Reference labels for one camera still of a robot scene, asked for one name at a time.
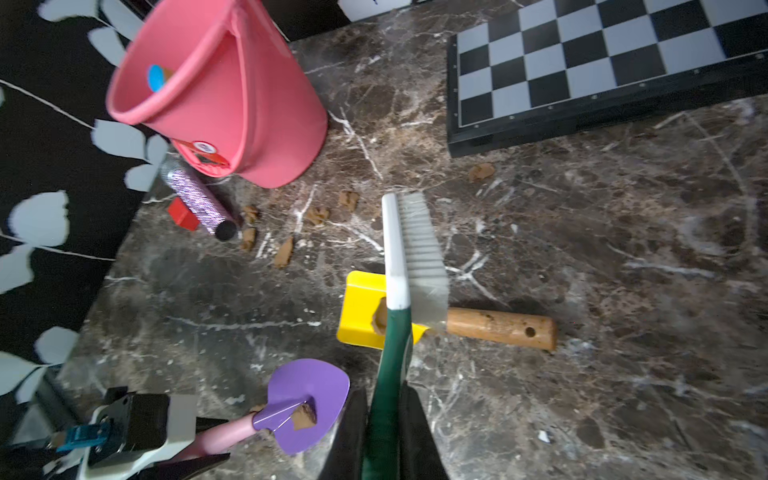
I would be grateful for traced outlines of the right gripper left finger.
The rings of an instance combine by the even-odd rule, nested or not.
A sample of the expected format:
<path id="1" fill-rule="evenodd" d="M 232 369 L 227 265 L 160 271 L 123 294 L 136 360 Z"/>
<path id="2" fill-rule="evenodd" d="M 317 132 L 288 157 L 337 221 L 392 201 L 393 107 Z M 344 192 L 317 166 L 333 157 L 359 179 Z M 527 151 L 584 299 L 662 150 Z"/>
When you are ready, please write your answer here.
<path id="1" fill-rule="evenodd" d="M 349 395 L 318 480 L 360 480 L 367 427 L 367 392 L 358 388 Z"/>

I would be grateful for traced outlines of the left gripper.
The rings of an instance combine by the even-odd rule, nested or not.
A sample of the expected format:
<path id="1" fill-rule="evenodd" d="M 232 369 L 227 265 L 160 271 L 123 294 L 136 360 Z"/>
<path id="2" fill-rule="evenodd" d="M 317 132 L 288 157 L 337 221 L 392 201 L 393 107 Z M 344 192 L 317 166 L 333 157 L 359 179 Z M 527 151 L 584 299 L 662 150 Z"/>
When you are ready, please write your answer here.
<path id="1" fill-rule="evenodd" d="M 193 479 L 226 462 L 229 453 L 210 455 L 184 461 L 169 460 L 160 453 L 143 456 L 145 465 L 129 470 L 109 470 L 104 474 L 80 473 L 86 467 L 82 449 L 57 452 L 52 441 L 56 436 L 66 436 L 68 431 L 57 432 L 49 437 L 31 442 L 1 447 L 1 473 L 12 473 L 13 479 Z"/>

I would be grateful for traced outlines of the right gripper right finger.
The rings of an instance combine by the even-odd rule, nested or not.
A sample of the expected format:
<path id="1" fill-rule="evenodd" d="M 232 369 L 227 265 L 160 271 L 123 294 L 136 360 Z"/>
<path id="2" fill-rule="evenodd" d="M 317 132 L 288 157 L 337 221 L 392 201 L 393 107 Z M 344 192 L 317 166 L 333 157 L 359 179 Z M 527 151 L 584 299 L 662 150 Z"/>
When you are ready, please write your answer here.
<path id="1" fill-rule="evenodd" d="M 404 383 L 398 403 L 399 479 L 448 480 L 417 391 Z"/>

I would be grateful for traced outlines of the purple round trowel pink handle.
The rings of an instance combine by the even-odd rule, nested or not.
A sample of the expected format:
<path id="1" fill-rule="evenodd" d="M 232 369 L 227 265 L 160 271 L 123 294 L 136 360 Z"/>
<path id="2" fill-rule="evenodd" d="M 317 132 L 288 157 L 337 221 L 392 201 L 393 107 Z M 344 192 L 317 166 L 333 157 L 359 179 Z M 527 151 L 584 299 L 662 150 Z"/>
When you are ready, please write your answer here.
<path id="1" fill-rule="evenodd" d="M 267 404 L 260 411 L 203 431 L 172 460 L 224 453 L 259 430 L 270 431 L 284 453 L 301 453 L 335 424 L 349 389 L 348 375 L 325 361 L 299 359 L 284 364 L 270 377 Z"/>

